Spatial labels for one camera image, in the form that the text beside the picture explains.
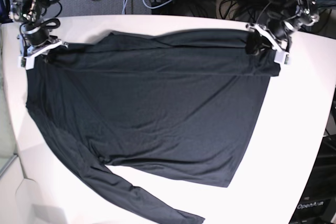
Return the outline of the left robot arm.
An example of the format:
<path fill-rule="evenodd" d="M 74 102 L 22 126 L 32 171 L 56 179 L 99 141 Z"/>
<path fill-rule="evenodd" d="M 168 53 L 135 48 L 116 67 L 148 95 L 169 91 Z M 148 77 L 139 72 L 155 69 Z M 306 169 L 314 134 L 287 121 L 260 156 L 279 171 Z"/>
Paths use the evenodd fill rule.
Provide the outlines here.
<path fill-rule="evenodd" d="M 290 57 L 292 34 L 303 26 L 311 27 L 320 19 L 316 0 L 266 0 L 267 4 L 258 14 L 250 30 L 245 50 L 258 56 L 275 51 L 274 61 L 286 65 Z"/>

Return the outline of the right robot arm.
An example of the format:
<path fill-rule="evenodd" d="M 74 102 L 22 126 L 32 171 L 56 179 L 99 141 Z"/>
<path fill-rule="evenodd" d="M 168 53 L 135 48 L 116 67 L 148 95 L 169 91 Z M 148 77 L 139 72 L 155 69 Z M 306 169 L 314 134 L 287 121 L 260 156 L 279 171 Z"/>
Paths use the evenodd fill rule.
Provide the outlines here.
<path fill-rule="evenodd" d="M 47 9 L 59 3 L 60 0 L 12 0 L 9 17 L 20 23 L 18 64 L 26 70 L 34 68 L 38 56 L 46 56 L 60 46 L 68 47 L 67 42 L 50 34 L 60 27 L 60 20 L 57 17 L 43 19 Z"/>

